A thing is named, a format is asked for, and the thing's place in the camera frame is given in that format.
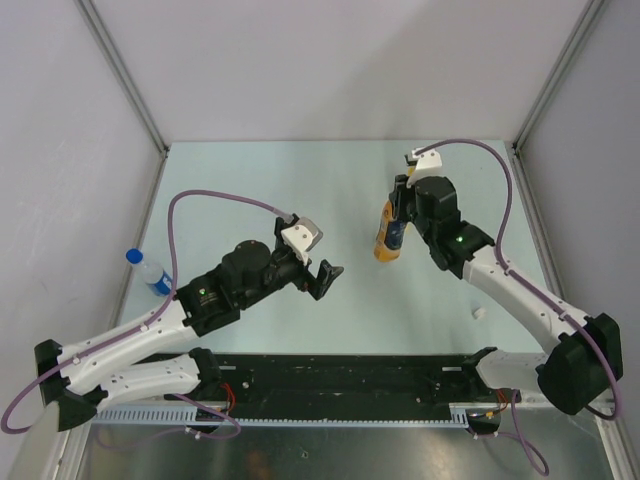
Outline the clear pepsi bottle blue cap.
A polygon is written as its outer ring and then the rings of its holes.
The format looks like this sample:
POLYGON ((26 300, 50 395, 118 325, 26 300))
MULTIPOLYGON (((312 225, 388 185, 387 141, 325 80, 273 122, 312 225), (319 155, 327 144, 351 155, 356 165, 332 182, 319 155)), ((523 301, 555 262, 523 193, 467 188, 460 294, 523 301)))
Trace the clear pepsi bottle blue cap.
POLYGON ((172 278, 159 263, 137 248, 129 249, 125 254, 125 258, 135 274, 141 278, 154 295, 166 297, 170 294, 172 278))

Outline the orange drink bottle white cap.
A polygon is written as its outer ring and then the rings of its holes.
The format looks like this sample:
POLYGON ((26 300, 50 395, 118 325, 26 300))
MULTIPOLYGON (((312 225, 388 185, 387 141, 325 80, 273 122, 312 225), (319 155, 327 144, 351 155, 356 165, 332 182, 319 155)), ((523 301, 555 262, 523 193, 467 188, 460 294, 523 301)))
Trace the orange drink bottle white cap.
POLYGON ((377 261, 388 263, 395 261, 401 253, 407 223, 393 217, 390 201, 383 207, 378 233, 374 246, 377 261))

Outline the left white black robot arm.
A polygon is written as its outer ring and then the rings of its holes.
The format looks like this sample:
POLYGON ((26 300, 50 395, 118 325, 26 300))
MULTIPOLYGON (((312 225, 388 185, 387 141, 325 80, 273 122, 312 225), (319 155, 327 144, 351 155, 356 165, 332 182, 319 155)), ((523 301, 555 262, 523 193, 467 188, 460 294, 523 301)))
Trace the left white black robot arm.
POLYGON ((76 344, 39 343, 35 361, 45 378, 39 390, 45 405, 58 408, 58 431, 149 397, 214 397, 221 372, 210 350, 197 347, 165 361, 151 356, 238 321, 243 311, 287 285, 319 300, 344 271, 323 260, 316 274, 310 272, 309 252, 322 233, 309 219, 277 219, 274 236, 273 248, 257 240, 239 243, 213 270, 171 294, 167 304, 127 324, 76 344))

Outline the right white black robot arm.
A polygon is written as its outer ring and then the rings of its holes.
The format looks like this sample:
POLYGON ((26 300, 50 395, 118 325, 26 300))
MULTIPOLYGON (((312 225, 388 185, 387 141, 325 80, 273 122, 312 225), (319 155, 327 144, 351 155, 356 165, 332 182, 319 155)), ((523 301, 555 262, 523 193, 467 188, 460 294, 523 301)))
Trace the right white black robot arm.
POLYGON ((542 394, 553 406, 575 415, 623 375, 620 328, 609 315, 591 316, 528 280, 499 256, 497 243, 465 221, 457 193, 446 177, 394 179, 389 195, 393 217, 411 223, 443 271, 491 297, 517 320, 542 352, 516 354, 489 347, 461 376, 463 393, 484 401, 496 389, 542 394))

